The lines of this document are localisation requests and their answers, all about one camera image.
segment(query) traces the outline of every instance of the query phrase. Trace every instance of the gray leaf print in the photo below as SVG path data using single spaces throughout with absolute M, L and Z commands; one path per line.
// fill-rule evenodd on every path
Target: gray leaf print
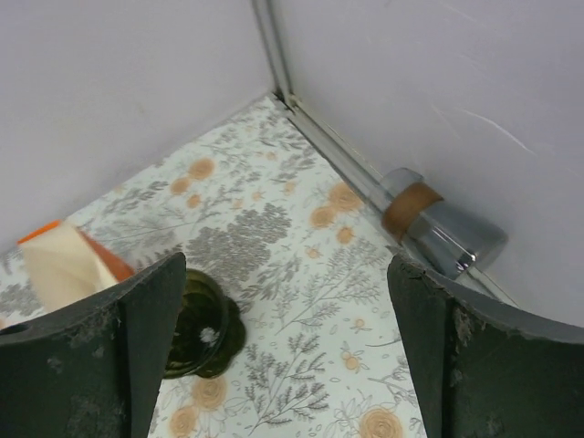
M 12 262 L 22 259 L 23 259 L 22 251 L 20 251 L 20 249 L 18 248 L 15 248 L 9 253 L 0 257 L 0 264 L 2 265 L 6 273 L 10 276 L 12 275 Z
M 101 212 L 103 216 L 108 216 L 110 214 L 123 215 L 131 210 L 138 208 L 140 203 L 147 202 L 151 200 L 156 193 L 161 191 L 164 187 L 168 185 L 164 181 L 154 181 L 151 182 L 145 189 L 133 188 L 128 190 L 126 194 L 120 199 L 115 199 Z
M 29 317 L 42 307 L 30 282 L 24 286 L 9 285 L 0 293 L 0 313 L 2 314 L 10 315 L 18 312 L 23 317 Z
M 391 397 L 395 401 L 396 405 L 400 404 L 403 401 L 406 401 L 408 403 L 411 403 L 412 406 L 418 407 L 418 399 L 416 398 L 416 393 L 414 389 L 408 389 L 402 386 L 401 384 L 391 382 L 391 380 L 395 381 L 405 380 L 405 378 L 403 378 L 404 372 L 408 371 L 399 370 L 398 367 L 398 369 L 394 370 L 391 374 L 387 376 L 381 377 L 379 379 L 369 377 L 368 380 L 384 384 L 387 390 L 390 392 Z
M 423 428 L 423 422 L 419 418 L 410 419 L 409 429 L 411 431 L 415 431 L 415 438 L 423 438 L 426 436 L 426 431 Z
M 358 239 L 353 247 L 341 247 L 328 261 L 328 271 L 324 276 L 314 275 L 307 282 L 305 308 L 285 323 L 286 309 L 297 295 L 284 294 L 276 302 L 276 318 L 279 318 L 281 332 L 292 323 L 300 324 L 303 329 L 315 330 L 323 321 L 334 317 L 340 311 L 340 302 L 364 304 L 376 301 L 379 297 L 379 284 L 371 280 L 363 271 L 364 266 L 381 266 L 386 254 L 365 239 Z
M 289 282 L 300 270 L 302 260 L 298 255 L 294 254 L 285 263 L 272 262 L 266 266 L 262 266 L 262 270 L 257 274 L 257 283 L 245 288 L 242 298 L 254 299 L 274 299 L 277 296 L 282 296 L 286 292 L 283 289 L 284 282 Z
M 245 210 L 227 230 L 205 227 L 184 249 L 190 264 L 217 278 L 229 291 L 240 289 L 242 282 L 267 263 L 269 244 L 286 237 L 290 220 L 281 207 L 267 203 L 264 211 Z M 251 304 L 247 297 L 245 303 Z M 242 305 L 243 311 L 248 307 Z
M 269 352 L 259 352 L 256 344 L 247 347 L 245 367 L 252 384 L 245 388 L 245 394 L 257 414 L 251 433 L 262 424 L 280 427 L 293 419 L 311 422 L 329 408 L 324 383 L 315 381 L 316 373 L 324 372 L 322 359 L 326 353 L 310 357 L 318 347 L 318 336 L 307 339 L 300 333 L 289 338 L 288 348 L 293 355 L 290 362 L 278 361 Z
M 307 143 L 300 144 L 305 146 L 304 150 L 301 153 L 296 153 L 285 159 L 280 164 L 280 173 L 273 181 L 285 183 L 288 180 L 296 178 L 299 172 L 308 171 L 316 166 L 317 162 L 314 157 L 316 151 L 314 148 Z

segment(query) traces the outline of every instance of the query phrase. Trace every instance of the metal strip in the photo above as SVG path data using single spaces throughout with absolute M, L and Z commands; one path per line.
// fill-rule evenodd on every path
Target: metal strip
M 276 97 L 287 118 L 307 138 L 315 149 L 332 165 L 353 190 L 363 199 L 370 198 L 373 189 L 379 185 L 382 175 L 367 160 L 326 122 L 314 114 L 293 93 L 294 84 L 287 68 L 286 53 L 282 47 L 276 12 L 271 0 L 253 0 L 255 15 L 266 46 L 267 57 L 276 82 Z M 382 212 L 371 213 L 378 217 Z M 460 278 L 459 283 L 478 289 L 495 297 L 509 306 L 518 305 L 489 276 L 471 267 Z
M 271 0 L 253 0 L 253 7 L 260 33 L 266 47 L 267 58 L 272 68 L 274 81 L 276 82 L 276 95 L 290 106 L 290 76 L 288 74 L 284 50 L 280 35 L 276 28 L 273 3 Z

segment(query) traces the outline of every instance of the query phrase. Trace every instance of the floor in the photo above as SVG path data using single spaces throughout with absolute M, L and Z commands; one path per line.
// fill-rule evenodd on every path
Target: floor
M 425 436 L 385 279 L 391 253 L 270 98 L 70 220 L 137 268 L 184 251 L 244 311 L 233 367 L 163 381 L 150 437 Z M 42 313 L 19 252 L 0 257 L 0 324 Z

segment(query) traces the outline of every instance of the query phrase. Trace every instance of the white wall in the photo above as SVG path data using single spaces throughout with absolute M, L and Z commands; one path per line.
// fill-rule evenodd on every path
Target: white wall
M 294 92 L 382 173 L 510 235 L 489 274 L 584 326 L 584 2 L 287 0 Z
M 271 88 L 249 0 L 0 2 L 0 251 Z

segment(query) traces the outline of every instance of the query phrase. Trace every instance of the green glass bottle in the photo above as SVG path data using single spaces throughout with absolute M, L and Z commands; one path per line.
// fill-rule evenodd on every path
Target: green glass bottle
M 196 269 L 187 269 L 186 277 L 164 378 L 210 379 L 225 372 L 243 348 L 245 326 L 239 307 L 212 278 Z

